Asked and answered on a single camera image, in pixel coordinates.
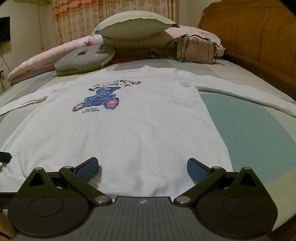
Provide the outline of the pink floral quilt roll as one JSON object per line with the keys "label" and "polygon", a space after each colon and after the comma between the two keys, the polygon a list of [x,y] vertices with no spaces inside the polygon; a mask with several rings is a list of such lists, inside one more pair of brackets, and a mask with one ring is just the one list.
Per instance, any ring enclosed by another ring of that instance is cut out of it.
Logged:
{"label": "pink floral quilt roll", "polygon": [[80,47],[99,45],[102,43],[103,37],[97,34],[94,36],[82,37],[62,45],[58,45],[57,47],[32,56],[28,60],[24,61],[22,64],[11,71],[11,73],[8,75],[8,81],[10,82],[11,86],[13,86],[41,73],[54,70],[54,64],[70,52]]}

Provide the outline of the grey cushion with hole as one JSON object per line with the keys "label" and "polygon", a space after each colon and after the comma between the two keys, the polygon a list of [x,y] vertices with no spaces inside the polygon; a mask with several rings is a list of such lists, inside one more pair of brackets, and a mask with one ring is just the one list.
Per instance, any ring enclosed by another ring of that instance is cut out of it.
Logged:
{"label": "grey cushion with hole", "polygon": [[115,56],[115,49],[105,44],[78,48],[55,63],[58,76],[92,72],[106,66]]}

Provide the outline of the beige handbag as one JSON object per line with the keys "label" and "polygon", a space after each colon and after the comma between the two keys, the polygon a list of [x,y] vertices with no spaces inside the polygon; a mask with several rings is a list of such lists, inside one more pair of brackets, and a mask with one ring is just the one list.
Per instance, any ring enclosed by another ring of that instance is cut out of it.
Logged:
{"label": "beige handbag", "polygon": [[214,64],[218,57],[219,45],[199,35],[184,34],[166,44],[165,53],[179,62]]}

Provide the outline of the wooden headboard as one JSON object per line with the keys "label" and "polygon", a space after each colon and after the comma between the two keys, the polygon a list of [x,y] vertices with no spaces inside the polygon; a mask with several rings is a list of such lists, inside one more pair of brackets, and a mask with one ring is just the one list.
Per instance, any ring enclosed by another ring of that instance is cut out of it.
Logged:
{"label": "wooden headboard", "polygon": [[220,1],[198,28],[216,34],[235,63],[295,99],[295,15],[280,1]]}

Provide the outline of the cream pillow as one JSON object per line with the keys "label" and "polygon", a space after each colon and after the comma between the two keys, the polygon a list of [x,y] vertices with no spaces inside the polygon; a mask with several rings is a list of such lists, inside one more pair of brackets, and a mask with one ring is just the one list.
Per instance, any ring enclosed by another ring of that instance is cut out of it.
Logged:
{"label": "cream pillow", "polygon": [[112,40],[141,40],[170,27],[179,25],[150,11],[124,11],[100,22],[91,35],[99,34]]}

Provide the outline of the black wall television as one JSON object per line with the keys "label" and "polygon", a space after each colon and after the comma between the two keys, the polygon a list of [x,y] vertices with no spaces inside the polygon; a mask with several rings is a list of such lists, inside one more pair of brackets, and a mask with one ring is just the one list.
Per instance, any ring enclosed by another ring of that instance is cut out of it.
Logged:
{"label": "black wall television", "polygon": [[11,18],[5,16],[0,18],[0,44],[11,41]]}

